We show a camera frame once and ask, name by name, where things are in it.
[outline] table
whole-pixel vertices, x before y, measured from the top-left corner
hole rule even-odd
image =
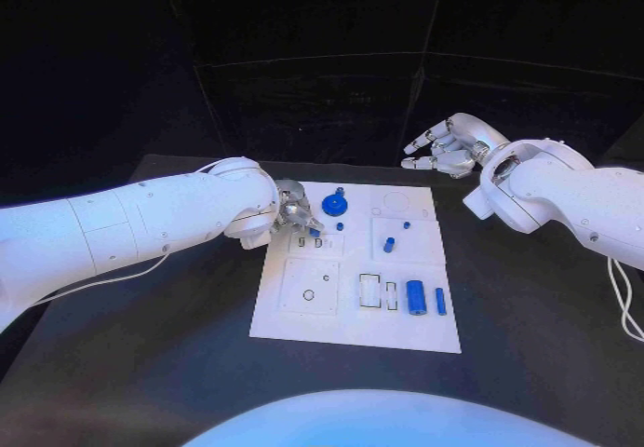
[[[207,161],[147,156],[131,180]],[[461,204],[476,176],[262,167],[275,178],[432,187],[462,354],[249,338],[265,248],[217,237],[144,277],[51,303],[0,385],[1,443],[177,445],[273,400],[378,388],[469,400],[605,446],[638,445],[644,345],[619,327],[605,258],[563,225],[525,236],[497,217],[479,221]],[[636,315],[644,287],[628,273]]]

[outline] white cable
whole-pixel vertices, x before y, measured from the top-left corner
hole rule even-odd
[[[86,284],[85,286],[76,287],[70,291],[63,291],[57,295],[50,296],[44,300],[40,300],[37,303],[33,303],[33,305],[30,305],[28,307],[34,307],[36,305],[40,305],[41,303],[46,303],[47,301],[54,300],[56,298],[60,298],[62,296],[69,295],[74,291],[80,291],[82,289],[86,289],[87,287],[99,286],[100,284],[108,284],[109,282],[125,281],[125,279],[132,279],[132,278],[141,277],[145,273],[149,273],[161,265],[161,262],[167,259],[168,255],[170,255],[170,253],[161,258],[158,263],[154,266],[151,266],[148,268],[148,270],[145,270],[144,272],[136,273],[135,275],[129,275],[128,277],[121,277],[121,278],[115,278],[115,279],[106,279],[105,281],[92,282],[92,283]]]
[[[223,160],[217,160],[217,161],[213,161],[211,163],[207,163],[203,167],[200,167],[200,168],[194,171],[194,174],[195,174],[197,172],[201,172],[204,169],[211,168],[214,165],[217,165],[219,163],[221,163],[221,161],[223,161]]]
[[[616,281],[615,281],[615,275],[613,275],[613,263],[616,266],[616,270],[621,273],[621,277],[623,278],[623,282],[626,283],[626,301],[625,302],[621,298],[619,288],[616,287]],[[623,273],[623,269],[621,268],[619,262],[612,258],[608,258],[608,276],[610,277],[610,283],[613,284],[616,301],[619,302],[619,307],[621,307],[621,327],[623,328],[623,332],[636,341],[644,342],[644,331],[641,331],[641,328],[639,328],[638,324],[633,322],[633,318],[631,317],[631,314],[628,313],[628,309],[631,308],[631,302],[633,299],[633,290],[631,288],[631,281],[628,280],[626,274]],[[628,323],[631,323],[636,333],[631,332]]]

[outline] white board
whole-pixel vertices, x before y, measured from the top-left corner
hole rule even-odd
[[[318,241],[306,233],[273,235],[250,337],[459,353],[430,189],[351,183],[302,185],[324,230]],[[338,186],[348,209],[331,217],[322,213],[321,203]],[[389,237],[396,243],[386,253],[381,247]],[[380,276],[380,307],[361,305],[360,275]],[[409,314],[409,280],[422,281],[425,315]],[[396,284],[396,307],[387,305],[391,294],[386,293],[386,283]],[[371,283],[363,291],[377,293],[377,287]],[[443,316],[436,307],[438,287],[443,291]]]

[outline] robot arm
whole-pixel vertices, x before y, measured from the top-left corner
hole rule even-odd
[[[295,225],[321,230],[302,186],[246,158],[87,196],[0,210],[0,331],[69,284],[208,241],[244,249]]]
[[[550,139],[508,142],[475,117],[455,114],[404,147],[432,144],[432,156],[404,158],[407,169],[436,169],[452,177],[479,163],[479,186],[462,202],[479,217],[492,214],[521,233],[560,221],[580,244],[644,270],[644,173],[596,169]]]

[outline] black backdrop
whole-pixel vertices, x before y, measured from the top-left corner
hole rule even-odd
[[[121,184],[149,153],[396,166],[456,111],[599,161],[642,112],[636,7],[8,0],[0,206]],[[43,309],[1,334],[4,367]]]

